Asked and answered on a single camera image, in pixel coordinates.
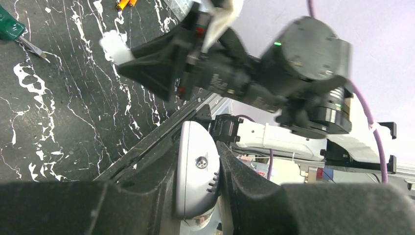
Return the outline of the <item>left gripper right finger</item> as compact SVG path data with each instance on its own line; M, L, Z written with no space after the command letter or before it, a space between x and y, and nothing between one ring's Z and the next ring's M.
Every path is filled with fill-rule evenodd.
M260 176L222 142L225 235L412 235L415 203L389 184L283 184Z

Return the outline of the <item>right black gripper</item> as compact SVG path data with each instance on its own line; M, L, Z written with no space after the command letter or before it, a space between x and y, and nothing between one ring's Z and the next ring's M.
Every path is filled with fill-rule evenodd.
M351 44L325 23L301 17L288 24L260 58L228 29L207 53L193 51L178 95L199 87L268 112L340 109Z

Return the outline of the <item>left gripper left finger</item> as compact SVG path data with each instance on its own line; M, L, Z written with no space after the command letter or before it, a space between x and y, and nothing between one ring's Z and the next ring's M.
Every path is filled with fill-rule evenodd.
M20 182L0 187L3 235L177 235L176 142L119 184Z

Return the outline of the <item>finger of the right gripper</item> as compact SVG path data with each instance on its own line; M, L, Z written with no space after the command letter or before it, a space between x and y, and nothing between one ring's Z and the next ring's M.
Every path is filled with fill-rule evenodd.
M118 50L117 71L164 101L188 100L187 56L188 29L176 27L141 46Z

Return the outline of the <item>white remote battery cover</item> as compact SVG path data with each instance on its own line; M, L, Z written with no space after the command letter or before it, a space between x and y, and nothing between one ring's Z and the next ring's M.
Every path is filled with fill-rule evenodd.
M104 32L99 40L106 57L116 65L121 65L135 59L131 50L124 43L122 36L116 31Z

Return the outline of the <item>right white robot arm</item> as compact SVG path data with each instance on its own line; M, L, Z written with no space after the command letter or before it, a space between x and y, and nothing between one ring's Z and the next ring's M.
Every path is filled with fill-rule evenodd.
M249 55L231 28L202 51L207 28L184 20L171 32L131 49L120 75L168 100L189 100L194 88L228 97L269 113L293 134L323 139L352 130L355 95L348 80L351 44L325 23L301 17L277 36L261 58Z

